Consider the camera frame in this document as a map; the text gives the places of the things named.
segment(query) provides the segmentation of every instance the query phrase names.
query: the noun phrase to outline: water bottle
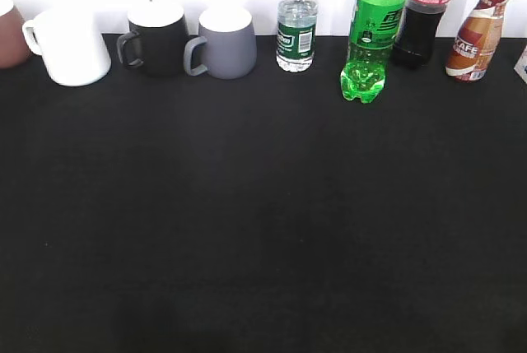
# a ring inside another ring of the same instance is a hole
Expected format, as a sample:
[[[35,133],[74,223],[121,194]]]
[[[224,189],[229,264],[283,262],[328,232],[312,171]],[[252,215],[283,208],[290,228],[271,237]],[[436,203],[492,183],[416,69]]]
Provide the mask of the water bottle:
[[[315,56],[316,0],[278,4],[277,63],[288,72],[305,71]]]

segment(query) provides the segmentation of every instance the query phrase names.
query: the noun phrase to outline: mug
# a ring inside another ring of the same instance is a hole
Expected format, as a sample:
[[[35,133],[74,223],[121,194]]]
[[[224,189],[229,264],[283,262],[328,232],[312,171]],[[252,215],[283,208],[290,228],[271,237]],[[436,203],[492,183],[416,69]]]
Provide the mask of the mug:
[[[41,55],[49,76],[63,86],[84,86],[101,79],[110,55],[89,12],[63,7],[40,13],[22,26],[33,53]]]
[[[184,49],[184,70],[190,76],[208,72],[219,79],[236,79],[256,64],[253,17],[244,8],[207,9],[199,17],[198,34]],[[192,54],[199,45],[202,64],[192,68]]]
[[[0,0],[0,68],[25,62],[31,51],[24,41],[24,20],[12,0]]]
[[[125,67],[153,76],[184,72],[183,51],[189,31],[181,6],[145,2],[128,12],[128,24],[130,32],[117,39],[119,61]]]

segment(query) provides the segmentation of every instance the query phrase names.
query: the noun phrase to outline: white mug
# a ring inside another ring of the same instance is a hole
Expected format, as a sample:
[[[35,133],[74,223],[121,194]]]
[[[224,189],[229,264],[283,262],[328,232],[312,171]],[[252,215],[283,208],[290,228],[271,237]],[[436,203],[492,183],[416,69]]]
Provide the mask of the white mug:
[[[33,53],[41,55],[49,76],[63,86],[84,86],[101,79],[110,55],[89,12],[54,8],[22,26]]]

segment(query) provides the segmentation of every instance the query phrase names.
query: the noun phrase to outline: mug handle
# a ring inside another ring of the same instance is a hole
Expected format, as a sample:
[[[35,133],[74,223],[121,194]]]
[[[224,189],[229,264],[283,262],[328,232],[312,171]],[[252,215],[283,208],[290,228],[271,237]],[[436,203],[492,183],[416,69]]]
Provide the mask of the mug handle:
[[[199,45],[206,44],[206,43],[207,43],[207,38],[205,38],[204,36],[199,36],[197,38],[189,40],[187,44],[184,46],[183,68],[184,68],[184,71],[187,72],[188,75],[199,76],[208,70],[208,68],[203,64],[192,69],[192,54],[194,50]]]
[[[22,25],[22,34],[24,34],[24,39],[26,40],[26,43],[30,47],[31,51],[36,55],[42,55],[42,49],[36,42],[35,22],[33,20],[28,20]]]
[[[144,64],[144,61],[140,58],[135,58],[132,62],[129,62],[126,54],[126,45],[139,36],[140,34],[138,32],[131,30],[117,39],[117,55],[119,56],[119,61],[128,69],[136,69]]]

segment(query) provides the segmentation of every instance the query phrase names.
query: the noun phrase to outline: black mug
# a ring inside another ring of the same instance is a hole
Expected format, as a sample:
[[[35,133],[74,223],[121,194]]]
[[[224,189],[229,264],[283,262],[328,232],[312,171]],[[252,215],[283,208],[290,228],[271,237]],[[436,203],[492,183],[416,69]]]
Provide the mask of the black mug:
[[[128,12],[128,23],[130,32],[117,39],[119,61],[126,68],[153,76],[184,73],[183,52],[189,31],[181,6],[145,2]]]

